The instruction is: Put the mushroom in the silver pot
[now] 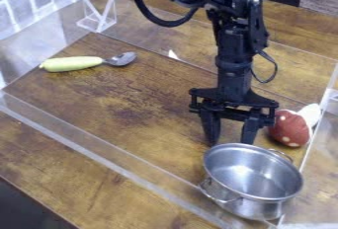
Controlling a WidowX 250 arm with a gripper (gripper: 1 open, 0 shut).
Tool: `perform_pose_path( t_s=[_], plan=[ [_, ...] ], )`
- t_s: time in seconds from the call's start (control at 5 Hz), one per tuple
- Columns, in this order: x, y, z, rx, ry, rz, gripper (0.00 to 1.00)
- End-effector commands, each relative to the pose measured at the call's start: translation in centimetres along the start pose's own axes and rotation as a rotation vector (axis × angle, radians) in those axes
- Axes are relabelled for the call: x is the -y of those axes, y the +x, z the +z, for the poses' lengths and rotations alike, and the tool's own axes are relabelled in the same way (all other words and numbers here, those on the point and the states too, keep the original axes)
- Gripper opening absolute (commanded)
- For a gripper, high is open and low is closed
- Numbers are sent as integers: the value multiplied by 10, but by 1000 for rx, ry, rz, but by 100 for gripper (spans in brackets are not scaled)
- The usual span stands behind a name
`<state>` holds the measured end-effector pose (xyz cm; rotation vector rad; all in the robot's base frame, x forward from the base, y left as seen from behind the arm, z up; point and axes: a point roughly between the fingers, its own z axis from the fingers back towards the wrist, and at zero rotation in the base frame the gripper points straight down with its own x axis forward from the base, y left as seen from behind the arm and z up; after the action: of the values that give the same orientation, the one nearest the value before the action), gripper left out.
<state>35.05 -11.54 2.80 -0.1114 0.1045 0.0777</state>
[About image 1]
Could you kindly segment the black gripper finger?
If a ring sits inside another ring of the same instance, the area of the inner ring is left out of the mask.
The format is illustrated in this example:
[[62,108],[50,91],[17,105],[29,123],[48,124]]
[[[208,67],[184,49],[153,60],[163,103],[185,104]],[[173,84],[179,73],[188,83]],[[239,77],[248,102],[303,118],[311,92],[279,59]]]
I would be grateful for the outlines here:
[[257,117],[251,116],[249,118],[247,118],[241,127],[240,142],[245,144],[252,144],[256,138],[257,131],[261,127],[261,120]]
[[216,113],[201,110],[200,111],[200,121],[201,121],[201,127],[204,132],[204,138],[207,145],[212,147],[217,140],[220,135],[220,117]]

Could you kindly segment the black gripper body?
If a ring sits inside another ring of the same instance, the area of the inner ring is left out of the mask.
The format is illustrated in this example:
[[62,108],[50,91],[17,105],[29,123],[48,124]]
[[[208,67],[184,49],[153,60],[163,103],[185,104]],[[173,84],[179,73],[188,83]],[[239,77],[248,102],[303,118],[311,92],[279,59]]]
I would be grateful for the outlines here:
[[201,125],[211,127],[220,124],[220,119],[227,118],[245,121],[256,117],[259,127],[275,123],[275,112],[279,103],[249,90],[240,102],[225,100],[215,88],[195,89],[188,91],[191,96],[189,111],[199,114]]

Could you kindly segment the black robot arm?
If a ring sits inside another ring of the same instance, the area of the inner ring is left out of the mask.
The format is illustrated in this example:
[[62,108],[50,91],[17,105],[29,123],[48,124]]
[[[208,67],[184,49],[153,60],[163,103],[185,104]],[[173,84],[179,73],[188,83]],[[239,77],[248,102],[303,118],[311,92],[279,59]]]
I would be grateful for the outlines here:
[[217,85],[191,89],[189,110],[200,117],[208,145],[215,145],[223,118],[243,123],[240,141],[251,144],[257,130],[275,123],[279,103],[251,89],[256,78],[255,55],[264,55],[268,32],[263,22],[263,0],[173,0],[188,8],[203,8],[212,24],[217,46]]

